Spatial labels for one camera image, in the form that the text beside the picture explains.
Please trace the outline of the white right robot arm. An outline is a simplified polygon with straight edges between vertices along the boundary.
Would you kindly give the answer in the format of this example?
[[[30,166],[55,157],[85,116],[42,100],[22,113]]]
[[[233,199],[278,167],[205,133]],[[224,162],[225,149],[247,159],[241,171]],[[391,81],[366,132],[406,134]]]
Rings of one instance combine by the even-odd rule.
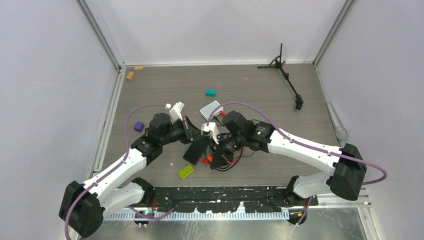
[[[214,122],[205,123],[201,132],[213,139],[213,160],[221,167],[233,154],[244,147],[283,155],[309,164],[321,172],[309,176],[295,175],[285,190],[285,198],[291,205],[299,205],[313,195],[329,194],[356,201],[367,172],[358,148],[345,144],[340,148],[319,144],[289,134],[268,122],[254,122],[241,113],[229,112],[222,120],[226,133],[219,133]]]

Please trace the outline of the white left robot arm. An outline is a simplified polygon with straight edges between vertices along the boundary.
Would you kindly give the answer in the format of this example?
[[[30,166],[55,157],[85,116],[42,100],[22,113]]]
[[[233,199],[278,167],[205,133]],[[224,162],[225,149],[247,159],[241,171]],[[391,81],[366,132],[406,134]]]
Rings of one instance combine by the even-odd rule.
[[[159,157],[165,145],[180,142],[198,150],[203,140],[206,136],[187,116],[172,122],[167,113],[155,114],[145,133],[118,160],[96,176],[66,186],[58,213],[66,239],[71,239],[70,230],[82,238],[93,235],[104,218],[132,204],[148,207],[154,199],[148,182],[136,178],[125,187],[121,184]]]

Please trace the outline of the black power adapter with cord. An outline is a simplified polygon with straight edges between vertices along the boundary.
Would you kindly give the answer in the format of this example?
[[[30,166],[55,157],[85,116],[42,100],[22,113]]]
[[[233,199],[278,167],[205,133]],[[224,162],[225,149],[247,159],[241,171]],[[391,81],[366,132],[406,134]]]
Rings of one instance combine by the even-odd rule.
[[[234,110],[227,113],[222,123],[227,132],[215,133],[212,138],[214,143],[210,146],[210,169],[219,172],[232,167],[236,152],[241,152],[245,147],[259,151],[263,146],[263,143],[253,136],[257,125],[241,113]]]

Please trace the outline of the black network switch box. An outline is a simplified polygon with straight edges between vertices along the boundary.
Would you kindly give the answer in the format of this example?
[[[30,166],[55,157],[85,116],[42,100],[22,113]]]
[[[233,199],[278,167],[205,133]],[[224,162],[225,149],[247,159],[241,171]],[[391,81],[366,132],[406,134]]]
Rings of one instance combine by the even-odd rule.
[[[188,147],[187,151],[183,155],[183,159],[192,165],[197,165],[199,159],[206,152],[207,147],[213,143],[213,140],[208,137],[195,140]]]

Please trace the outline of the white box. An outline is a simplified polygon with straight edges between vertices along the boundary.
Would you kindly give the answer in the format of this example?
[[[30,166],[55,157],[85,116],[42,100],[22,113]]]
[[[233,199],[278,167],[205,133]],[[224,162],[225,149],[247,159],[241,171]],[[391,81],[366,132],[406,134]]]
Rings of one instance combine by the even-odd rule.
[[[215,116],[220,115],[223,111],[224,107],[221,106],[221,104],[217,100],[214,100],[213,102],[201,108],[199,112],[205,120],[208,120],[211,115],[213,118]]]

